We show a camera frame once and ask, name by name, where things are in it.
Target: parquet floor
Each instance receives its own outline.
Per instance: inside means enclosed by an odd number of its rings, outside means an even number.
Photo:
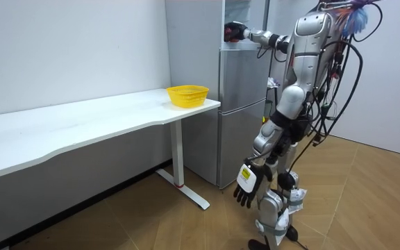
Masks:
[[[400,154],[329,137],[294,168],[308,190],[294,225],[310,250],[400,249]],[[13,249],[241,250],[262,239],[235,184],[218,190],[189,170],[185,182],[209,209],[154,174]],[[287,249],[301,248],[284,240]]]

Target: robot elbow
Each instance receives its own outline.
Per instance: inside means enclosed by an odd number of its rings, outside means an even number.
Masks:
[[[296,119],[302,110],[302,103],[306,93],[298,85],[290,85],[282,92],[282,97],[277,106],[277,111],[289,119]]]

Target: white wall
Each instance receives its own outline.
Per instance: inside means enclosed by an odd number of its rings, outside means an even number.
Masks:
[[[169,86],[164,0],[0,0],[0,113]]]
[[[0,0],[0,113],[168,87],[164,0]],[[153,126],[0,178],[0,241],[171,158]]]
[[[291,34],[298,17],[307,13],[317,1],[271,0],[268,29],[278,34]],[[358,89],[349,107],[334,127],[333,135],[370,144],[400,153],[400,4],[380,1],[384,20],[379,30],[363,43],[354,45],[364,58],[364,68]],[[366,6],[370,33],[378,21],[378,12]],[[285,57],[278,53],[280,59]],[[285,65],[273,63],[273,77],[283,80]],[[347,99],[358,69],[358,59],[352,53],[344,80],[336,99],[341,108]]]

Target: plastic basket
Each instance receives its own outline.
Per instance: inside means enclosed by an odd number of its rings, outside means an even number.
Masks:
[[[169,87],[166,89],[171,98],[171,102],[178,107],[193,108],[201,106],[208,95],[207,87],[184,85],[178,87]]]

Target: silver refrigerator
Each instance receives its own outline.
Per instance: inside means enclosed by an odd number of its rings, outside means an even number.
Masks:
[[[184,165],[220,188],[236,179],[243,159],[252,154],[271,62],[271,53],[257,58],[257,44],[222,42],[223,24],[235,18],[229,9],[236,6],[247,7],[247,19],[255,11],[261,14],[253,16],[263,19],[262,0],[166,2],[172,85],[205,86],[208,98],[222,103],[182,120]],[[262,28],[262,19],[250,19],[249,25]]]

